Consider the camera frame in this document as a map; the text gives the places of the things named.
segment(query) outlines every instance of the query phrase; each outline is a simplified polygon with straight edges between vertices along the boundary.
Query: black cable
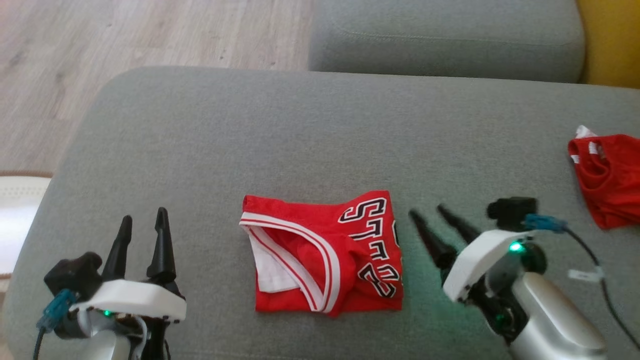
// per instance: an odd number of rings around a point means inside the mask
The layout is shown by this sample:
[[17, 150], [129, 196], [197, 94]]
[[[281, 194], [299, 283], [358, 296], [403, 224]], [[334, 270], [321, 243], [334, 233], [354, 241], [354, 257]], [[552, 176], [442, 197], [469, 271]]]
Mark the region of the black cable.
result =
[[566, 226], [564, 227], [564, 231], [566, 231], [566, 233], [569, 234], [569, 236], [571, 236], [575, 241], [578, 242], [578, 244], [580, 244], [580, 246], [587, 252], [587, 254], [589, 254], [589, 257], [591, 258], [591, 260], [596, 266], [600, 266], [600, 261], [598, 260], [598, 258], [596, 258], [593, 251], [591, 251], [591, 249], [587, 246], [587, 244], [585, 244], [584, 241], [582, 241], [582, 239], [580, 238], [580, 236], [578, 236], [578, 234], [574, 233], [571, 229], [569, 229]]
[[[593, 261], [593, 264], [598, 268], [600, 268], [600, 271], [602, 271], [602, 268], [600, 267], [600, 261], [598, 260], [598, 258], [596, 258], [595, 254], [593, 253], [593, 251], [591, 251], [591, 249], [587, 246], [587, 244], [584, 243], [584, 241], [580, 238], [580, 236], [578, 236], [573, 231], [569, 230], [569, 228], [567, 228], [566, 226], [564, 227], [564, 231], [566, 231], [567, 234], [569, 234], [575, 241], [578, 242], [578, 244], [580, 244], [580, 246], [587, 252], [587, 254], [589, 254], [589, 257]], [[631, 342], [636, 346], [638, 351], [640, 351], [640, 342], [638, 342], [636, 337], [631, 333], [631, 331], [629, 331], [625, 323], [622, 322], [622, 319], [620, 318], [620, 315], [618, 315], [618, 312], [615, 310], [615, 308], [613, 308], [613, 303], [611, 302], [611, 296], [609, 295], [609, 289], [607, 287], [607, 281], [605, 280], [604, 273], [601, 274], [600, 287], [602, 289], [602, 295], [604, 296], [604, 301], [607, 304], [607, 309], [609, 309], [609, 313], [618, 323], [618, 326], [620, 326], [620, 329], [622, 329], [622, 331], [627, 335], [629, 340], [631, 340]]]
[[171, 360], [171, 354], [169, 353], [169, 343], [164, 339], [164, 349], [166, 350], [166, 360]]
[[41, 327], [40, 331], [38, 331], [38, 337], [36, 338], [36, 347], [33, 349], [33, 360], [38, 360], [40, 356], [40, 346], [42, 346], [42, 338], [44, 338], [44, 334], [47, 331], [46, 328]]

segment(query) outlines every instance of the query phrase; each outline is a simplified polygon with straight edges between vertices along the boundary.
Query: folded red jersey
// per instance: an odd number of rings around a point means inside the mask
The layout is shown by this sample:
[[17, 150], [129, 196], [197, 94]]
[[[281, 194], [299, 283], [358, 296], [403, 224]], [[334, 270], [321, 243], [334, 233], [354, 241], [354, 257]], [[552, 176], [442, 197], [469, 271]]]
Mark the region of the folded red jersey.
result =
[[401, 252], [387, 191], [339, 205], [247, 195], [240, 226], [256, 265], [256, 311], [402, 309]]
[[584, 200], [602, 229], [640, 223], [640, 139], [580, 126], [569, 142]]

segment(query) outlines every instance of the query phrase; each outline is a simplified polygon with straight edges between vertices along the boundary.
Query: red clothing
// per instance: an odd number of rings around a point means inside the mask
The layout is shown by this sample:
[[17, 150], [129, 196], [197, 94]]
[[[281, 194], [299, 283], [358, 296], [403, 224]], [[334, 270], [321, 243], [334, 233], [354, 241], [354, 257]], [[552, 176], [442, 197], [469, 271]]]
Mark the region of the red clothing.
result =
[[580, 189], [602, 229], [640, 223], [640, 140], [590, 136], [569, 142]]
[[247, 195], [240, 226], [256, 262], [256, 311], [402, 309], [402, 263], [387, 191], [339, 205]]

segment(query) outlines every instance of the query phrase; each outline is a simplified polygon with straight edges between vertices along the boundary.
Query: black and white lettering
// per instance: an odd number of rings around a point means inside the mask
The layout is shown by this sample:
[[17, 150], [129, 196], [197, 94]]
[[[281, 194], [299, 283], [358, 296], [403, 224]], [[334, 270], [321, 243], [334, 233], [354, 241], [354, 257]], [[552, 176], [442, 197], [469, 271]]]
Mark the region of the black and white lettering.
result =
[[389, 260], [387, 249], [385, 248], [385, 241], [380, 239], [369, 243], [369, 248], [375, 250], [371, 253], [372, 260]]
[[382, 215], [387, 210], [387, 200], [384, 197], [378, 197], [377, 199], [363, 201], [359, 203], [355, 209], [352, 206], [343, 212], [338, 222], [344, 224], [346, 222], [360, 220], [364, 218], [367, 208], [371, 209], [367, 215], [368, 217]]
[[383, 280], [400, 280], [400, 274], [393, 266], [386, 264], [382, 266], [378, 266], [378, 273], [380, 274], [380, 279]]
[[367, 221], [367, 229], [369, 230], [364, 233], [351, 234], [349, 237], [358, 241], [366, 238], [377, 238], [382, 236], [382, 218], [375, 218]]
[[394, 231], [394, 241], [396, 242], [396, 246], [400, 247], [400, 244], [398, 243], [398, 234], [396, 232], [396, 221], [394, 220], [394, 223], [391, 224], [391, 229], [393, 229]]
[[366, 264], [358, 272], [358, 277], [362, 280], [369, 281], [381, 297], [390, 298], [396, 294], [396, 287], [381, 281], [370, 263]]

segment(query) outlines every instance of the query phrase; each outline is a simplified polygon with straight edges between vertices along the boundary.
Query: white trim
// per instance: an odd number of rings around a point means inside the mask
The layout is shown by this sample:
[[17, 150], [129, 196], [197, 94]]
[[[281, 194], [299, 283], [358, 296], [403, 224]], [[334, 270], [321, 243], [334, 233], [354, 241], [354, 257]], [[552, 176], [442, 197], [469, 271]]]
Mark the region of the white trim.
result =
[[589, 153], [594, 155], [599, 155], [598, 147], [595, 142], [589, 142]]
[[[323, 305], [323, 294], [320, 288], [317, 286], [313, 277], [309, 274], [307, 269], [288, 251], [279, 246], [267, 233], [264, 232], [259, 226], [247, 226], [241, 224], [241, 227], [246, 231], [250, 241], [254, 241], [259, 244], [266, 252], [268, 252], [275, 261], [280, 263], [282, 268], [296, 281], [300, 286], [300, 291], [307, 298], [309, 303], [309, 309], [311, 311], [319, 311]], [[256, 239], [253, 234], [264, 243], [260, 244], [260, 241]]]
[[589, 130], [588, 127], [586, 127], [584, 125], [578, 126], [578, 129], [576, 129], [576, 131], [575, 131], [575, 138], [576, 139], [592, 138], [594, 136], [598, 136], [598, 135], [594, 134], [591, 130]]
[[316, 246], [323, 257], [325, 270], [323, 292], [324, 301], [322, 306], [319, 305], [319, 308], [324, 313], [329, 313], [333, 309], [340, 291], [340, 262], [333, 247], [322, 236], [294, 222], [249, 212], [244, 212], [242, 214], [240, 225], [268, 227], [272, 229], [290, 231], [302, 236], [304, 239]]
[[279, 293], [300, 288], [300, 284], [280, 264], [266, 247], [249, 237], [255, 269], [258, 273], [258, 289], [263, 293]]

